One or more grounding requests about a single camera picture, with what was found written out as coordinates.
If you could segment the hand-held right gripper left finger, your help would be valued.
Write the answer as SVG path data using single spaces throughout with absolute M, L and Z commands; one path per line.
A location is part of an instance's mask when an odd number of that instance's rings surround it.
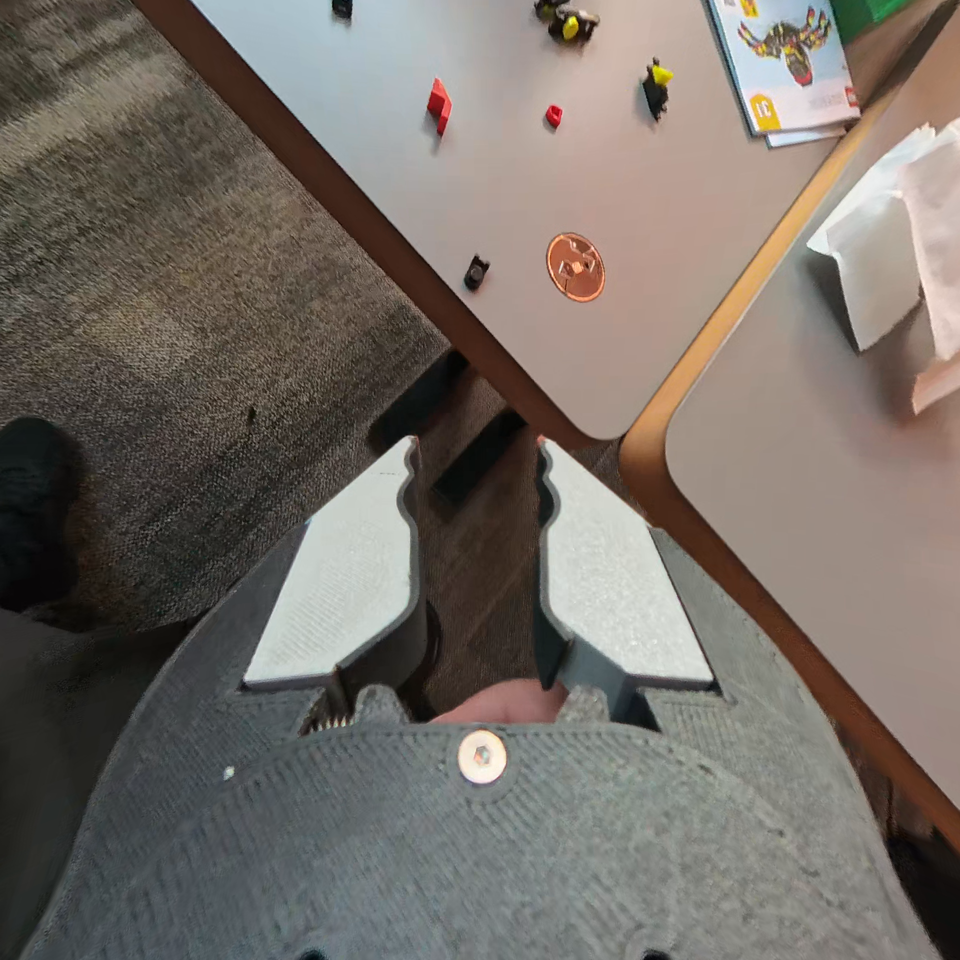
M 429 651 L 417 520 L 419 440 L 403 437 L 337 493 L 305 533 L 251 656 L 250 691 L 396 692 Z

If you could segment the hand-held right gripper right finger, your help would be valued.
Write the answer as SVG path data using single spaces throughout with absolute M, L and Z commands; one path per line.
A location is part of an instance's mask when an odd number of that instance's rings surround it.
M 534 663 L 543 690 L 597 690 L 609 719 L 659 732 L 651 690 L 715 676 L 651 527 L 549 438 L 536 443 Z

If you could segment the lego instruction booklet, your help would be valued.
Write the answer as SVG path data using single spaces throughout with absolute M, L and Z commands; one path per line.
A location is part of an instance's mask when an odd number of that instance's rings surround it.
M 750 135 L 809 134 L 861 115 L 829 1 L 709 1 Z
M 810 142 L 843 138 L 846 133 L 847 127 L 841 123 L 805 129 L 771 131 L 766 134 L 765 139 L 768 148 L 780 149 Z

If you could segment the person's right hand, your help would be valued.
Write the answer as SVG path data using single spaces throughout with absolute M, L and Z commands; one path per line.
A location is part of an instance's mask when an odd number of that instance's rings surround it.
M 529 725 L 553 723 L 569 697 L 557 682 L 544 689 L 535 678 L 495 683 L 468 697 L 432 723 L 452 725 Z

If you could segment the black table foot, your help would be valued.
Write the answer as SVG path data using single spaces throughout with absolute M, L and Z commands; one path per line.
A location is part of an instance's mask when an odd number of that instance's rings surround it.
M 444 505 L 460 508 L 527 426 L 514 409 L 495 415 L 438 476 L 431 492 Z
M 453 348 L 438 357 L 371 424 L 367 433 L 371 448 L 381 453 L 403 437 L 420 436 L 448 404 L 469 366 L 469 360 Z

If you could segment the person's black shoe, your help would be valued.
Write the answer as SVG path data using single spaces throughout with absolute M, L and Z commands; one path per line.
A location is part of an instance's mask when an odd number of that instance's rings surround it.
M 21 614 L 77 582 L 67 522 L 82 480 L 76 445 L 53 423 L 18 417 L 1 430 L 1 607 Z

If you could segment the round copper table grommet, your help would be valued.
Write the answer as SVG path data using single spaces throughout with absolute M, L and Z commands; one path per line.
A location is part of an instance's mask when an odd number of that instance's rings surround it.
M 603 293 L 607 272 L 602 256 L 586 236 L 566 231 L 554 236 L 545 255 L 547 273 L 560 294 L 588 304 Z

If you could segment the person's grey trouser leg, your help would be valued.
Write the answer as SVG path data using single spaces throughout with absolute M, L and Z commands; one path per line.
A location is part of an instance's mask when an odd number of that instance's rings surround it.
M 198 621 L 72 632 L 2 611 L 2 958 L 40 922 L 117 738 Z

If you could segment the white crumpled paper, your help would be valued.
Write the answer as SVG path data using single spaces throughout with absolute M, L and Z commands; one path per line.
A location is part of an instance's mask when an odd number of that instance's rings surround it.
M 920 274 L 899 177 L 933 144 L 935 129 L 915 128 L 861 176 L 806 242 L 838 274 L 858 353 L 869 350 L 920 300 Z

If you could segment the white paper bag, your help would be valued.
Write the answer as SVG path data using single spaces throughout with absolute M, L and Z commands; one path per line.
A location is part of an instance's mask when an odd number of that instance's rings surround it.
M 959 388 L 959 120 L 946 124 L 929 149 L 898 179 L 905 203 L 934 358 L 911 394 L 915 414 Z

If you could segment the green box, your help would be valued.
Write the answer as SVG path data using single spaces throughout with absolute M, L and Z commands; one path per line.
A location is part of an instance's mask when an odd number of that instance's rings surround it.
M 865 32 L 880 26 L 913 1 L 830 1 L 840 41 L 850 44 Z

